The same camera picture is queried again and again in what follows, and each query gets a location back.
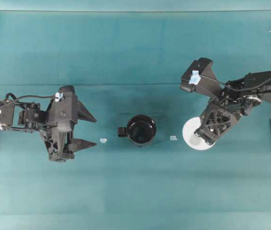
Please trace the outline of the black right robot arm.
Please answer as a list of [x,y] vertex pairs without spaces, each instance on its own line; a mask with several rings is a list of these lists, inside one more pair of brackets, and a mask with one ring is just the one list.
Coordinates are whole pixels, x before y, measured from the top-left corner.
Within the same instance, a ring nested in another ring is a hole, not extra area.
[[271,71],[228,81],[209,100],[194,134],[211,146],[263,101],[271,103]]

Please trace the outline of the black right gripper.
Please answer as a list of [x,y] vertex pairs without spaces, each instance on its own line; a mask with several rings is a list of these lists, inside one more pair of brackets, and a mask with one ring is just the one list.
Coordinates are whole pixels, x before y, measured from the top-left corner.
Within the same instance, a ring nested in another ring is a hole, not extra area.
[[207,108],[200,115],[200,127],[194,131],[209,146],[228,131],[232,117],[247,116],[261,104],[258,89],[253,89],[253,81],[228,81],[224,85],[219,84],[221,92],[215,98],[210,98]]

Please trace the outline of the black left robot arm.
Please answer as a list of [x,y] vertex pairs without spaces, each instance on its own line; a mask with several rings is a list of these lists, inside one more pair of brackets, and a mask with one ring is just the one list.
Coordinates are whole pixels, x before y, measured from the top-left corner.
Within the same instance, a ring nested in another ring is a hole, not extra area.
[[95,123],[96,119],[79,101],[74,86],[60,87],[48,96],[45,111],[39,103],[24,102],[25,96],[12,93],[0,99],[0,130],[24,133],[38,132],[45,144],[50,161],[73,160],[77,151],[95,146],[94,142],[74,138],[73,131],[79,120]]

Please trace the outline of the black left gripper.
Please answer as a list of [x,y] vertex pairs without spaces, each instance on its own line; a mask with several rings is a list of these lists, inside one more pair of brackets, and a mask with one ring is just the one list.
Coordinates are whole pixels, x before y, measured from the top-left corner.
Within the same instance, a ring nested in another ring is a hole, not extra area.
[[46,124],[40,130],[40,135],[48,151],[50,161],[65,162],[74,159],[74,153],[97,144],[73,137],[74,126],[78,120],[97,122],[96,118],[78,100],[73,111],[54,112],[46,110]]

